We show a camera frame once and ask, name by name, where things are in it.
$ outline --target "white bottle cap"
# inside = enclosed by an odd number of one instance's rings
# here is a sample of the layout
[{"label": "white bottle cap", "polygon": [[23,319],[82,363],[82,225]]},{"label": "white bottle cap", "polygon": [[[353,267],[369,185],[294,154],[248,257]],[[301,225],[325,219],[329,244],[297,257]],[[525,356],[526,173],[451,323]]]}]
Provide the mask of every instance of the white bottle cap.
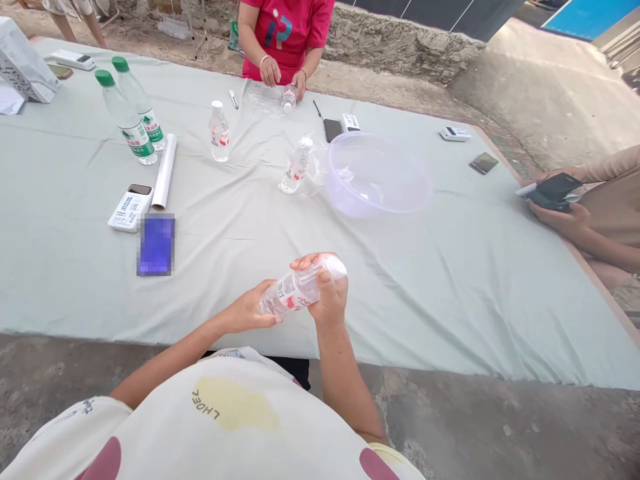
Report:
[{"label": "white bottle cap", "polygon": [[324,268],[329,270],[331,276],[336,280],[340,280],[342,277],[347,276],[347,268],[345,267],[345,264],[342,263],[342,260],[335,255],[323,255],[322,264],[324,265]]},{"label": "white bottle cap", "polygon": [[298,142],[298,147],[304,150],[311,150],[313,148],[313,140],[309,137],[302,137]]},{"label": "white bottle cap", "polygon": [[220,100],[214,100],[211,102],[211,106],[213,107],[213,111],[216,112],[218,115],[222,115],[222,108],[223,108],[223,104]]}]

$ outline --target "yellow print on shirt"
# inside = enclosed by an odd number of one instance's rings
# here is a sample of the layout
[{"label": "yellow print on shirt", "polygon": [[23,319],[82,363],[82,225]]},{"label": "yellow print on shirt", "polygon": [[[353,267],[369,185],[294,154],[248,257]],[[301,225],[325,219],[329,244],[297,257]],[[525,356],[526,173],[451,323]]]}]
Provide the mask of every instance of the yellow print on shirt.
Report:
[{"label": "yellow print on shirt", "polygon": [[213,418],[220,428],[236,431],[254,427],[262,431],[280,428],[278,414],[262,393],[250,391],[224,377],[201,377],[191,392],[193,406]]}]

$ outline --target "table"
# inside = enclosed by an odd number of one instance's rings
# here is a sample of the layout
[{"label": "table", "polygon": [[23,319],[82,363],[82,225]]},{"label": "table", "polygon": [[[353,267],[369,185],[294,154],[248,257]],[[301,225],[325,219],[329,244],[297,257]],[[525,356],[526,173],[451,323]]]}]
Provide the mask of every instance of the table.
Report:
[{"label": "table", "polygon": [[[112,52],[42,39],[90,54]],[[106,222],[130,183],[153,185],[158,164],[136,162],[93,73],[75,71],[50,105],[0,117],[0,331],[171,344],[291,260],[336,251],[349,270],[347,322],[360,362],[505,379],[640,389],[640,353],[611,298],[513,192],[503,163],[482,177],[467,164],[493,146],[481,132],[447,143],[451,122],[309,92],[288,117],[247,98],[248,80],[123,54],[178,148],[167,212],[176,218],[175,272],[135,274],[136,235]],[[240,110],[231,108],[233,89]],[[231,126],[231,159],[210,157],[211,101]],[[354,113],[362,128],[413,148],[433,175],[430,206],[373,220],[342,217],[316,195],[277,183],[298,138]],[[313,322],[298,312],[267,331],[214,345],[317,357]]]}]

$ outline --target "white card reader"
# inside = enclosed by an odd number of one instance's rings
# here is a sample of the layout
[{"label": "white card reader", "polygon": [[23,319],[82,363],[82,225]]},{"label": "white card reader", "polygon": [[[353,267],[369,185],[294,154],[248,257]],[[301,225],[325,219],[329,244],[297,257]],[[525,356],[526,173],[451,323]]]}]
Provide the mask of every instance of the white card reader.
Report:
[{"label": "white card reader", "polygon": [[65,67],[77,68],[85,71],[93,70],[95,68],[95,62],[90,56],[70,52],[69,50],[56,50],[50,55],[50,58]]},{"label": "white card reader", "polygon": [[440,136],[446,141],[467,141],[471,140],[470,134],[464,129],[456,127],[445,127],[440,131]]},{"label": "white card reader", "polygon": [[152,192],[151,187],[131,184],[107,225],[116,230],[135,233],[140,218],[149,210]]},{"label": "white card reader", "polygon": [[358,120],[355,118],[355,115],[350,113],[342,114],[342,130],[344,132],[360,131],[360,125],[358,125]]}]

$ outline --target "plastic water bottle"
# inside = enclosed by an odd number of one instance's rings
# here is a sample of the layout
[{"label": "plastic water bottle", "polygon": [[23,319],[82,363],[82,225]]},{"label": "plastic water bottle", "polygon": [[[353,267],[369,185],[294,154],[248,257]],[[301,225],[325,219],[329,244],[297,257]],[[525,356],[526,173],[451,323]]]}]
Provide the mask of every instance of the plastic water bottle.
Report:
[{"label": "plastic water bottle", "polygon": [[297,148],[293,151],[291,161],[285,174],[280,180],[278,188],[284,193],[291,195],[300,187],[300,182],[304,178],[309,162],[311,161],[311,150],[313,149],[313,140],[308,137],[302,137],[298,142]]},{"label": "plastic water bottle", "polygon": [[285,114],[289,114],[295,107],[295,97],[298,94],[298,88],[290,83],[285,87],[285,91],[282,94],[282,110]]},{"label": "plastic water bottle", "polygon": [[120,90],[125,94],[127,100],[133,104],[142,126],[145,128],[153,148],[155,150],[162,150],[165,147],[165,136],[162,133],[160,124],[155,116],[155,112],[151,108],[151,102],[144,88],[138,81],[138,79],[129,70],[129,64],[122,57],[114,57],[111,59],[111,63],[118,71],[118,84]]},{"label": "plastic water bottle", "polygon": [[322,269],[327,269],[335,280],[347,276],[345,264],[338,257],[326,253],[318,263],[311,264],[306,270],[292,270],[270,286],[260,298],[258,313],[280,316],[320,300],[317,276]]},{"label": "plastic water bottle", "polygon": [[109,113],[120,128],[120,132],[126,138],[127,144],[133,154],[138,157],[138,162],[143,165],[151,165],[158,161],[158,154],[153,149],[151,140],[145,128],[140,122],[140,116],[136,113],[132,104],[125,98],[111,74],[106,70],[96,70],[95,78],[102,85],[102,96]]},{"label": "plastic water bottle", "polygon": [[229,160],[229,122],[225,118],[221,101],[211,102],[211,155],[218,162]]}]

